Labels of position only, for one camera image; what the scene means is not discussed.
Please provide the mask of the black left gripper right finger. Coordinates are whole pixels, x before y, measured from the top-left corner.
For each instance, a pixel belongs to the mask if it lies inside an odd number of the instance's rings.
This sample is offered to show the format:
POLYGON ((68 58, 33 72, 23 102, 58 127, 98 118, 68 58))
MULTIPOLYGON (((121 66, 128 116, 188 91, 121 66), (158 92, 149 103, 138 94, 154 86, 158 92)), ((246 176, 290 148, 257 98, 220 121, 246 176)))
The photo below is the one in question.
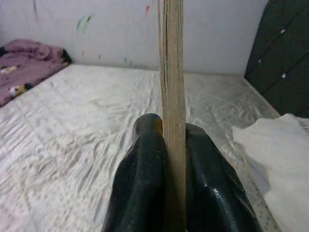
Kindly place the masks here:
POLYGON ((187 231, 262 231, 235 169, 207 133, 188 123, 185 142, 187 231))

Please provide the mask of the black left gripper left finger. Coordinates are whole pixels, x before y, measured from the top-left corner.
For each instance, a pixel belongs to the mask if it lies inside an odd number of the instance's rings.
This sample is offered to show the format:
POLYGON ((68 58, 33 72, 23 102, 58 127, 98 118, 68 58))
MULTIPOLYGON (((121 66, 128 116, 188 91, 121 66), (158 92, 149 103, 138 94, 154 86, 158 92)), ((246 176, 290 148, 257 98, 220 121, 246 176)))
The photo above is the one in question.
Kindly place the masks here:
POLYGON ((132 129, 132 144, 114 175, 101 231, 163 230, 166 155, 160 116, 148 113, 138 117, 132 129))

